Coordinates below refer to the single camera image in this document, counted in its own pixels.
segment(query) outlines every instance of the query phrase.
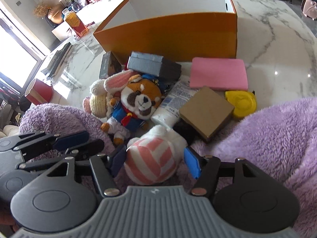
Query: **red cup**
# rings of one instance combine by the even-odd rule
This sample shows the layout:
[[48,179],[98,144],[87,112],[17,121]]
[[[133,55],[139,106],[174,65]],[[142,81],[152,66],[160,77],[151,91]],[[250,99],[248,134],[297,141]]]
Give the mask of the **red cup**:
[[49,103],[53,96],[53,87],[34,79],[28,85],[24,96],[36,106]]

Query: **striped ball plush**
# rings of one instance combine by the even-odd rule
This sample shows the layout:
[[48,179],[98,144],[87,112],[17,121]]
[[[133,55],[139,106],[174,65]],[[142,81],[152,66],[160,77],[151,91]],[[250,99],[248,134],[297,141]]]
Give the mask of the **striped ball plush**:
[[141,138],[129,141],[126,173],[140,185],[164,182],[175,173],[186,147],[186,140],[174,130],[154,126]]

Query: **pink object on floor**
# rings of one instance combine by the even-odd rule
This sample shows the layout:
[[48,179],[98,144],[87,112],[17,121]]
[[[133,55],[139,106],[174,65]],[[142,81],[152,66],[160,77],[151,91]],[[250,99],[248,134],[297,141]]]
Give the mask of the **pink object on floor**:
[[203,86],[213,90],[248,90],[248,79],[243,60],[193,58],[190,87]]

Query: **plush toy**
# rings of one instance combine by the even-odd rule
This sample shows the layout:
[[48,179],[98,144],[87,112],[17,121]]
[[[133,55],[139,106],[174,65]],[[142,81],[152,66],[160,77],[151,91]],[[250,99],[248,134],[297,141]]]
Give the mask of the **plush toy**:
[[173,129],[156,125],[141,138],[129,141],[126,173],[136,184],[161,183],[175,173],[186,147],[186,140]]
[[[121,79],[121,73],[109,77],[105,81],[105,90],[113,93],[120,89],[117,78]],[[136,74],[129,78],[126,86],[121,91],[120,100],[112,98],[110,106],[114,111],[112,116],[101,128],[103,131],[114,134],[114,144],[123,144],[130,137],[130,132],[135,132],[138,127],[150,119],[156,108],[161,103],[161,89],[166,85],[161,83],[153,75]]]
[[[135,75],[132,70],[125,71],[121,74],[122,89],[125,87],[127,80]],[[97,80],[90,86],[90,97],[86,97],[83,100],[82,106],[87,113],[94,115],[97,118],[109,118],[112,114],[113,108],[109,105],[110,100],[113,97],[120,97],[120,93],[116,93],[119,90],[112,90],[113,93],[105,90],[105,79]]]

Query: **red scarf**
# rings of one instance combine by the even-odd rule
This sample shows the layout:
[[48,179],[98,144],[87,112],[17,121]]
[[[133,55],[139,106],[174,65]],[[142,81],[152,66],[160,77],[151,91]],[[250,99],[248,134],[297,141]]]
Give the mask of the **red scarf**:
[[126,112],[126,116],[121,120],[121,124],[125,127],[129,124],[131,118],[138,119],[135,113],[132,113],[129,109],[121,104],[123,110]]

